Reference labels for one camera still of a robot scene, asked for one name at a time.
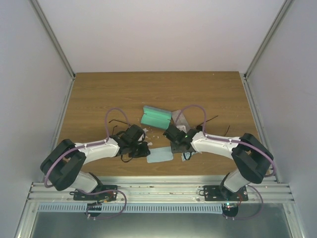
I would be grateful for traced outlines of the teal glasses case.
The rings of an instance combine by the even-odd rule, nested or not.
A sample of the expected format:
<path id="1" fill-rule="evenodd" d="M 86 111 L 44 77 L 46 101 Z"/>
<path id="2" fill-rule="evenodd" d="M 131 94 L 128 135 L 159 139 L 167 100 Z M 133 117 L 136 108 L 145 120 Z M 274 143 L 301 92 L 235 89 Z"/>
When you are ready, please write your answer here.
<path id="1" fill-rule="evenodd" d="M 172 112 L 150 106 L 143 107 L 141 124 L 166 130 L 172 118 Z"/>

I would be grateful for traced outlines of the thin-frame clear glasses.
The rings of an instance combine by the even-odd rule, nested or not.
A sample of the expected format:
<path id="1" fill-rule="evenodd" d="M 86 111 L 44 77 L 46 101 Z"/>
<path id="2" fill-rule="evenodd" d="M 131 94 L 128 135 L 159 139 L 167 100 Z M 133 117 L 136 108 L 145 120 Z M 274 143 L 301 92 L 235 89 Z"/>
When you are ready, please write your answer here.
<path id="1" fill-rule="evenodd" d="M 127 127 L 130 127 L 130 124 L 126 121 L 122 121 L 122 120 L 118 120 L 118 119 L 112 119 L 110 121 L 108 121 L 109 124 L 114 124 L 114 126 L 112 127 L 112 132 L 111 134 L 114 135 L 115 129 L 119 126 L 119 125 L 125 125 Z"/>

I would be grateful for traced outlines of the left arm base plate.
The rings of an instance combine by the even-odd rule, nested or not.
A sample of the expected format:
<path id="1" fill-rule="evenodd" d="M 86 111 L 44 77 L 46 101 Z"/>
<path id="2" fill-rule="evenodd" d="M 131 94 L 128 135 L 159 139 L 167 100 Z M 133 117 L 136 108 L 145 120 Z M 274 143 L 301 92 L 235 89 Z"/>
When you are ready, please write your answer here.
<path id="1" fill-rule="evenodd" d="M 89 194 L 82 193 L 78 190 L 72 191 L 69 194 L 76 201 L 115 201 L 117 197 L 117 185 L 101 185 L 97 186 Z"/>

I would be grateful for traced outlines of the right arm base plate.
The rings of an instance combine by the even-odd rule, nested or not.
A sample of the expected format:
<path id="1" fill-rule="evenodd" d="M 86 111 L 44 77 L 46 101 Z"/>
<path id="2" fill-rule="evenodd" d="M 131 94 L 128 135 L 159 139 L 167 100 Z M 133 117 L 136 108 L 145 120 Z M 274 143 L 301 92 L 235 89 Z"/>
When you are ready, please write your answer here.
<path id="1" fill-rule="evenodd" d="M 204 185 L 198 194 L 204 197 L 205 201 L 248 201 L 246 187 L 240 188 L 237 192 L 231 192 L 220 185 Z"/>

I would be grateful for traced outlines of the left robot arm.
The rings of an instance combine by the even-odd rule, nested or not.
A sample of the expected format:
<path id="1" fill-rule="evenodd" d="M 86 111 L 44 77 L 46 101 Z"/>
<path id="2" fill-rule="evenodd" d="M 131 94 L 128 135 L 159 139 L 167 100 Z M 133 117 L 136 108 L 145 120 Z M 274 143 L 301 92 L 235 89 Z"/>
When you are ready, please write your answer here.
<path id="1" fill-rule="evenodd" d="M 90 200 L 102 195 L 101 182 L 92 173 L 84 173 L 82 167 L 90 162 L 122 157 L 130 159 L 150 155 L 145 141 L 145 132 L 137 125 L 128 127 L 115 135 L 89 143 L 73 143 L 63 140 L 40 165 L 44 173 L 44 186 L 54 187 L 57 191 L 73 188 L 85 193 Z"/>

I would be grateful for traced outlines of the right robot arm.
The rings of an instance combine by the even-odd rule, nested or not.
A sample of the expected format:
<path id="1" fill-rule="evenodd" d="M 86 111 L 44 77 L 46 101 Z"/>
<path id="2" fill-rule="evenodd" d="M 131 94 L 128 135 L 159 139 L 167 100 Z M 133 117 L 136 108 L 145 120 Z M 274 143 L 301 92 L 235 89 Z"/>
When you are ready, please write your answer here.
<path id="1" fill-rule="evenodd" d="M 163 135 L 176 152 L 211 153 L 234 161 L 236 170 L 227 174 L 216 189 L 223 200 L 230 201 L 250 183 L 260 184 L 273 164 L 273 155 L 252 135 L 224 137 L 191 129 L 183 132 L 170 125 Z"/>

